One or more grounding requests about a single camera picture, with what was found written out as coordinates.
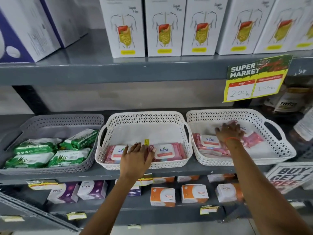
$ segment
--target basket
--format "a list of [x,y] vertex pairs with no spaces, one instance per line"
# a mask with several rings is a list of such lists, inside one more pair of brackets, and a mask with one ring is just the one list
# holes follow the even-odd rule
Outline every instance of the basket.
[[[10,134],[2,138],[0,141],[0,149],[2,150],[0,155],[0,166],[2,168],[4,163],[9,158],[13,157],[14,147],[27,139],[67,139],[88,128],[99,130],[103,124],[104,116],[101,114],[60,114],[34,116],[22,124],[19,129],[12,131]],[[94,163],[96,147],[97,145],[95,143],[88,157],[79,165],[53,168],[8,168],[0,169],[0,173],[18,175],[83,172],[88,170]]]
[[[105,129],[107,129],[107,133],[103,143],[100,143]],[[119,170],[119,164],[104,163],[108,146],[133,145],[136,142],[144,142],[145,139],[149,139],[150,145],[180,142],[187,156],[183,160],[152,162],[149,169],[182,167],[193,154],[191,138],[191,131],[183,115],[176,111],[143,111],[113,114],[99,132],[96,162],[105,169]]]
[[[264,138],[261,142],[247,152],[257,165],[271,165],[283,162],[296,155],[295,149],[287,141],[283,130],[275,122],[266,119],[262,114],[252,109],[217,109],[217,110],[191,110],[187,112],[187,123],[193,133],[213,134],[215,128],[231,120],[250,127]],[[278,140],[264,125],[265,122],[273,125],[281,135]],[[205,166],[233,166],[231,158],[210,155],[205,157],[199,153],[194,139],[192,145],[197,160]]]

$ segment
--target green wet wipes pack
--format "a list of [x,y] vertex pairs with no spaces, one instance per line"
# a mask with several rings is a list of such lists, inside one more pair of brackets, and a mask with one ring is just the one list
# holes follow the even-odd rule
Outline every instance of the green wet wipes pack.
[[28,139],[14,148],[13,152],[16,155],[20,154],[37,154],[37,153],[52,153],[58,149],[57,144],[62,142],[60,138],[37,138]]
[[6,161],[4,168],[43,168],[47,165],[54,153],[39,153],[28,155],[16,155]]
[[81,150],[60,150],[48,163],[48,167],[75,166],[82,163],[89,155],[90,148]]
[[68,150],[80,150],[89,146],[96,140],[98,130],[85,129],[84,131],[60,143],[60,147]]

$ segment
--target supermarket price sign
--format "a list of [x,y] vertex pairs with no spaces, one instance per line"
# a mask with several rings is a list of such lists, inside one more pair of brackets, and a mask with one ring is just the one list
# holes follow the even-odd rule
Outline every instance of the supermarket price sign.
[[272,168],[267,179],[282,194],[306,183],[313,176],[313,162],[282,162]]
[[223,102],[277,94],[291,60],[292,55],[281,55],[229,66]]

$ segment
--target small purple box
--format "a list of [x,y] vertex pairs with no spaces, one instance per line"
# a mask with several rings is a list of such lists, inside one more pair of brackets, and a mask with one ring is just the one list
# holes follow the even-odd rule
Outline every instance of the small purple box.
[[107,183],[103,180],[85,180],[81,183],[77,195],[83,200],[104,199]]
[[77,192],[79,185],[77,182],[66,182],[59,184],[59,189],[52,189],[47,200],[54,204],[76,203],[78,201]]

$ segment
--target hand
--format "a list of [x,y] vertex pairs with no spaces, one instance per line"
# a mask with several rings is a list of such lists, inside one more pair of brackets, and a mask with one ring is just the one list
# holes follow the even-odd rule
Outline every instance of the hand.
[[128,146],[125,147],[121,160],[120,160],[120,178],[130,180],[135,183],[139,178],[142,178],[146,170],[149,169],[156,148],[149,152],[145,161],[146,145],[135,143],[128,151]]
[[215,132],[218,140],[221,142],[225,142],[226,138],[237,138],[240,141],[245,134],[240,129],[240,124],[236,125],[235,122],[232,122],[230,125],[223,124],[222,129],[216,128]]

